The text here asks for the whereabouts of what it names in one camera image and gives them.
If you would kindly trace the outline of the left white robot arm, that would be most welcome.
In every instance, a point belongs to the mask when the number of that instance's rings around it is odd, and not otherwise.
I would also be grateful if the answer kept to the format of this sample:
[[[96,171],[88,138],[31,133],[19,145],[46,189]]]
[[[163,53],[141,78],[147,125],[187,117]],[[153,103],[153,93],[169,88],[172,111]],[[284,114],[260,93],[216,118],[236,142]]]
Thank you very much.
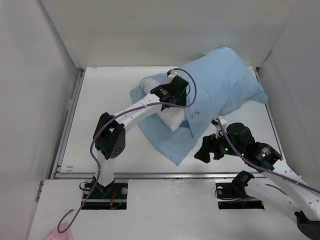
[[[190,84],[178,74],[169,74],[168,83],[150,90],[141,100],[116,114],[103,113],[90,145],[90,154],[97,164],[91,191],[107,198],[114,190],[114,164],[126,147],[126,133],[146,119],[170,107],[186,108]]]

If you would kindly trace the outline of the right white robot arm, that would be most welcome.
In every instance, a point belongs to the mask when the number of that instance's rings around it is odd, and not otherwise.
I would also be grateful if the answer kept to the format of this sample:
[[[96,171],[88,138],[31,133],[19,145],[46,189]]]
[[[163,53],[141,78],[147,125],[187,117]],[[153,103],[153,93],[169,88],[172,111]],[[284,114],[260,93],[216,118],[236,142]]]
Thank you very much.
[[[212,124],[216,132],[204,136],[194,155],[204,163],[220,160],[226,155],[241,158],[270,182],[242,170],[231,182],[217,183],[215,195],[225,205],[240,205],[259,200],[287,216],[299,231],[311,240],[320,238],[320,192],[307,185],[267,143],[258,142],[243,123],[228,125],[217,117]]]

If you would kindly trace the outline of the light blue pillowcase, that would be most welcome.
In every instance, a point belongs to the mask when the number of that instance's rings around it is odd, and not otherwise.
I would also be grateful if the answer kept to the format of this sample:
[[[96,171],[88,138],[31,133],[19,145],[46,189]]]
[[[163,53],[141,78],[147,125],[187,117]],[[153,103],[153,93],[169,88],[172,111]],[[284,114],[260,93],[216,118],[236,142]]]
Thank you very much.
[[[211,120],[240,108],[245,101],[266,104],[268,97],[235,51],[216,48],[181,65],[188,108],[169,107],[138,125],[151,143],[179,165],[205,133]]]

